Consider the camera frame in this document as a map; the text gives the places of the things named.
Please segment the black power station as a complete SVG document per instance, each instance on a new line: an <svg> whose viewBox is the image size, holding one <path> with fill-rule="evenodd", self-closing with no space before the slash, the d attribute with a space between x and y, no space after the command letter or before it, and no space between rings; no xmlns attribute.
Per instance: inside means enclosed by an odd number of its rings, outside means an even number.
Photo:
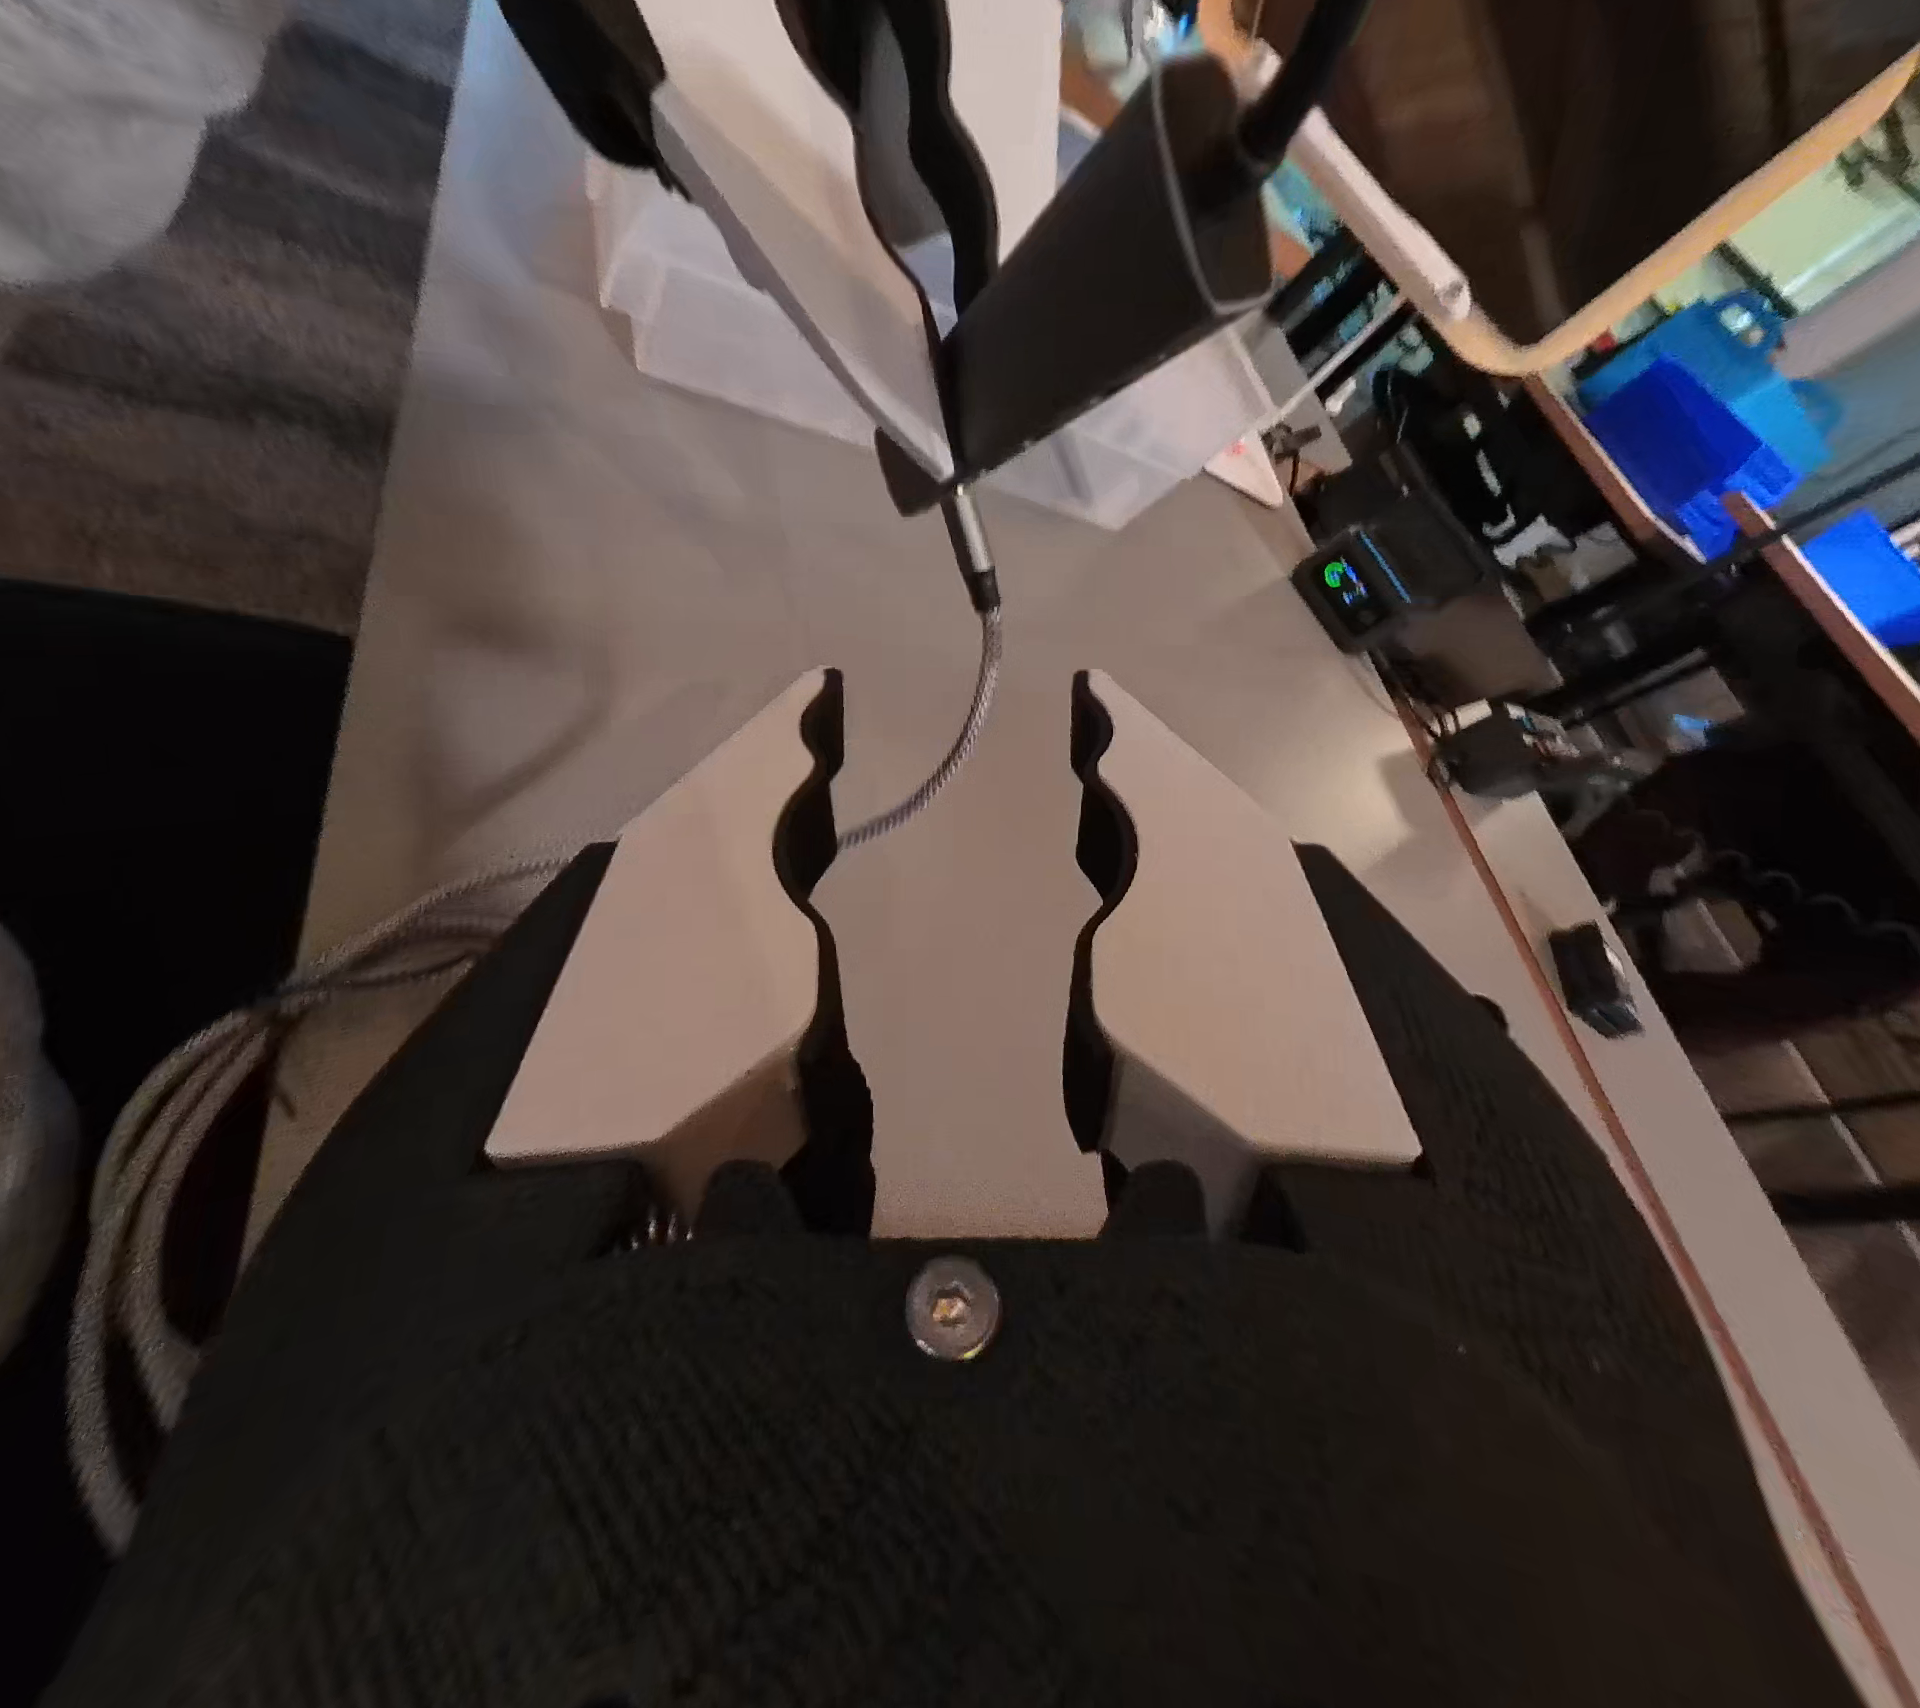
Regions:
<svg viewBox="0 0 1920 1708"><path fill-rule="evenodd" d="M1289 582L1346 656L1392 670L1447 711L1560 688L1494 552L1417 454L1380 448L1318 478L1303 518L1311 549Z"/></svg>

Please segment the person's grey sweater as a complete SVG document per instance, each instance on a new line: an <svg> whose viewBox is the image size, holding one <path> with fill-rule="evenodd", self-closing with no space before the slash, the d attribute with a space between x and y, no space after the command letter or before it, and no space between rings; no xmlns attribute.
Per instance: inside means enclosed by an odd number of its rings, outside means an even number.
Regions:
<svg viewBox="0 0 1920 1708"><path fill-rule="evenodd" d="M133 1081L296 954L467 0L299 0L171 229L3 346L3 1005L33 1300Z"/></svg>

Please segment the blue tote bag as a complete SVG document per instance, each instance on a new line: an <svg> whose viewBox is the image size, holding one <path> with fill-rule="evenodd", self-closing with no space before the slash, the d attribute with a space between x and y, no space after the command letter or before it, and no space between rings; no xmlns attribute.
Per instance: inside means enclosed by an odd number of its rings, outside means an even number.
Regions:
<svg viewBox="0 0 1920 1708"><path fill-rule="evenodd" d="M1782 373L1788 318L1751 293L1734 293L1705 304L1705 342L1711 373L1704 379L1756 436L1832 441L1840 405L1816 379Z"/></svg>

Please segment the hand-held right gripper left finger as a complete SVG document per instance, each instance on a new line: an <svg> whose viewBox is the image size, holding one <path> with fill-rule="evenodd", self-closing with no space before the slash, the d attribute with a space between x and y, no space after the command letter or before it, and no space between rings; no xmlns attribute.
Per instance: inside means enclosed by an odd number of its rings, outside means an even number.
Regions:
<svg viewBox="0 0 1920 1708"><path fill-rule="evenodd" d="M693 1222L773 1169L802 1221L869 1236L873 1102L814 891L834 865L844 676L816 667L612 840L485 1141L498 1169L626 1160Z"/></svg>

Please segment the stack of blue bins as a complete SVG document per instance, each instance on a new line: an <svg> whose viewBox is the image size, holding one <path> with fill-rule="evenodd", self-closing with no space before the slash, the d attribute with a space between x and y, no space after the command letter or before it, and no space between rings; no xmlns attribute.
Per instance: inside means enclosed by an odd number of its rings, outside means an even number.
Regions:
<svg viewBox="0 0 1920 1708"><path fill-rule="evenodd" d="M1723 497L1784 502L1820 461L1813 441L1763 441L1704 383L1711 373L1705 308L1687 308L1576 383L1597 446L1644 506L1701 556L1738 542Z"/></svg>

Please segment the blue plastic bin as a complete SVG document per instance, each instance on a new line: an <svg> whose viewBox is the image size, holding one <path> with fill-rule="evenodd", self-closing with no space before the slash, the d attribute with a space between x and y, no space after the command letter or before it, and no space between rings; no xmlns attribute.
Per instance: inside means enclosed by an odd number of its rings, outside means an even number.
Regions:
<svg viewBox="0 0 1920 1708"><path fill-rule="evenodd" d="M1869 510L1800 540L1813 577L1891 652L1916 647L1916 561Z"/></svg>

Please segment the small black box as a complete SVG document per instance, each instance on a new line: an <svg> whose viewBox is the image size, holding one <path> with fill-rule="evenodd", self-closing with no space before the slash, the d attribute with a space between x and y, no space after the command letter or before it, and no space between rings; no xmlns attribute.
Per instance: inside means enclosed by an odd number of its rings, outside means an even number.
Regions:
<svg viewBox="0 0 1920 1708"><path fill-rule="evenodd" d="M1602 1039L1643 1034L1624 965L1597 923L1550 931L1550 961L1569 1016Z"/></svg>

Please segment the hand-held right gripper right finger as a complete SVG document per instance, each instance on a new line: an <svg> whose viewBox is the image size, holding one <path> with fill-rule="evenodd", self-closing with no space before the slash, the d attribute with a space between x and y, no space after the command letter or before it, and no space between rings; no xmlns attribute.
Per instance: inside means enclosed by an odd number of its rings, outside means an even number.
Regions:
<svg viewBox="0 0 1920 1708"><path fill-rule="evenodd" d="M1075 865L1066 1127L1203 1212L1270 1169L1406 1172L1423 1148L1294 839L1107 673L1070 685Z"/></svg>

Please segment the clear plastic bin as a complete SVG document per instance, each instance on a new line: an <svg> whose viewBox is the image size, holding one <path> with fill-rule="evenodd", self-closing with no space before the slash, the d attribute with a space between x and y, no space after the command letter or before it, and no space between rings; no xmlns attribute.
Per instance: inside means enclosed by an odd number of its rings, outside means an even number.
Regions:
<svg viewBox="0 0 1920 1708"><path fill-rule="evenodd" d="M754 290L705 212L643 168L585 161L597 298L643 376L764 422L869 448L870 422ZM1178 482L1279 420L1247 349L1223 327L1119 397L996 467L984 485L1120 531Z"/></svg>

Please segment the dark grey usb hub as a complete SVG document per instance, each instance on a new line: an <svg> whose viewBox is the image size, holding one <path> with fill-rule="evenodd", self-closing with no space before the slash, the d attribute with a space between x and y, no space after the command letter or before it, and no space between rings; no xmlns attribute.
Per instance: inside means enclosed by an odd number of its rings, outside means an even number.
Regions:
<svg viewBox="0 0 1920 1708"><path fill-rule="evenodd" d="M952 476L880 454L900 514L925 514L1265 301L1271 254L1239 111L1229 64L1205 48L1129 93L940 338Z"/></svg>

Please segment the wooden framed mirror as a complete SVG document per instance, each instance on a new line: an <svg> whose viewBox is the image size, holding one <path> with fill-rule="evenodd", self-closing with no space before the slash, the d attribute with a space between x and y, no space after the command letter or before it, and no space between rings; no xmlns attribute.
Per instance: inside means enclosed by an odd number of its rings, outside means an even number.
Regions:
<svg viewBox="0 0 1920 1708"><path fill-rule="evenodd" d="M1569 363L1916 85L1916 0L1371 0L1314 110L1468 276L1476 370Z"/></svg>

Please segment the white mirror stand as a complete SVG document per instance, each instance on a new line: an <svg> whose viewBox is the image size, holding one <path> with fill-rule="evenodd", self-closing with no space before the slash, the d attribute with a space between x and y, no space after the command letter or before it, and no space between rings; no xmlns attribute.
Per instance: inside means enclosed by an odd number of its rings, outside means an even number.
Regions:
<svg viewBox="0 0 1920 1708"><path fill-rule="evenodd" d="M1342 219L1344 235L1380 268L1392 285L1392 304L1371 316L1311 376L1287 363L1294 391L1283 397L1279 394L1280 376L1261 373L1247 346L1250 334L1236 325L1239 366L1247 376L1261 376L1265 402L1256 405L1250 430L1205 461L1203 472L1270 510L1283 501L1283 476L1271 453L1265 453L1270 434L1280 436L1283 459L1303 454L1308 463L1344 467L1351 459L1326 402L1342 402L1353 391L1366 355L1375 355L1414 312L1459 321L1471 309L1468 276L1419 222L1387 200L1387 191L1362 168L1320 110L1308 111L1287 164L1314 183Z"/></svg>

